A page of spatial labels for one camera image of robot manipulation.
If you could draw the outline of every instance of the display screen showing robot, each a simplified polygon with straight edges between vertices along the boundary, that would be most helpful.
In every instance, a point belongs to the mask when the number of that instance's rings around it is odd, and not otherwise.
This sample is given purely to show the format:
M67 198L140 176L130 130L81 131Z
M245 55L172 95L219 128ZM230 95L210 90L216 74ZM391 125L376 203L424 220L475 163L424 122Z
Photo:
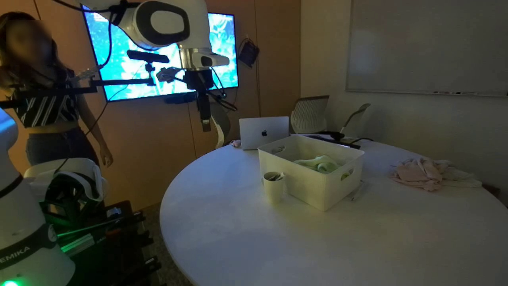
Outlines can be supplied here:
M95 53L97 65L103 63L110 52L108 25L110 22L95 12L84 12L86 26L91 36L92 49ZM229 65L215 66L213 88L235 88L238 87L238 60L237 60L237 34L235 34L235 15L222 12L208 12L210 20L210 42L216 53L229 57ZM111 26L111 58L100 69L102 79L143 79L148 77L145 68L146 61L132 60L127 50L143 50L138 47L119 26ZM153 73L156 84L130 84L130 85L105 85L107 101L124 101L124 100L140 100L140 98L170 98L175 95L191 93L194 90L188 88L183 80L162 82L156 77L157 71L164 66L180 68L178 46L172 44L153 50L156 53L164 53L170 58L170 63L153 63L156 71Z

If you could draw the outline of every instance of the laptop lid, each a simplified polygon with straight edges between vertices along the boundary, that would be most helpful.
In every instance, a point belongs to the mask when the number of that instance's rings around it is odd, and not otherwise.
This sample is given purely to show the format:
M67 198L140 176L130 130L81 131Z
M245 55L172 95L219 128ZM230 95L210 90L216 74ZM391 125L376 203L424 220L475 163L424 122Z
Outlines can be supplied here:
M256 149L261 144L289 136L289 115L240 117L242 149Z

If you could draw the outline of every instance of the white round table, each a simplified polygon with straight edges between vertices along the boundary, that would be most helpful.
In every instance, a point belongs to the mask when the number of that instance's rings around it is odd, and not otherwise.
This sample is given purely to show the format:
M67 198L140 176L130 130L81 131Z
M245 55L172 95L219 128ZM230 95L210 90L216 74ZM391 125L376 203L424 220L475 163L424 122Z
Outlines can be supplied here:
M418 154L364 141L364 187L321 212L269 204L256 150L224 146L170 184L161 227L196 284L507 286L508 211L480 185L402 185Z

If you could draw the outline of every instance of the white plastic bin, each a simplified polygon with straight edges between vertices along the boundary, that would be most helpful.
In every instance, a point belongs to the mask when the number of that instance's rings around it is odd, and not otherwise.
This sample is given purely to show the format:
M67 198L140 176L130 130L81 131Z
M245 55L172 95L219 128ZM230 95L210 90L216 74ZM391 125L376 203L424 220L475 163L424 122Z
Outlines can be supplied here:
M318 155L332 157L338 168L321 173L296 163ZM299 135L259 146L261 171L283 171L288 192L321 211L330 209L361 185L362 157L361 149Z

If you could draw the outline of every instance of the white cup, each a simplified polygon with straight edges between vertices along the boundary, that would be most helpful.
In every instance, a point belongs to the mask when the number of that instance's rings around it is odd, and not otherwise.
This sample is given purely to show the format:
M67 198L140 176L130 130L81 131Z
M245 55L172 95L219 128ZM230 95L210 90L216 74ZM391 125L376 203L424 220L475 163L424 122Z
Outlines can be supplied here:
M264 195L269 203L280 203L286 198L286 176L281 171L264 173Z

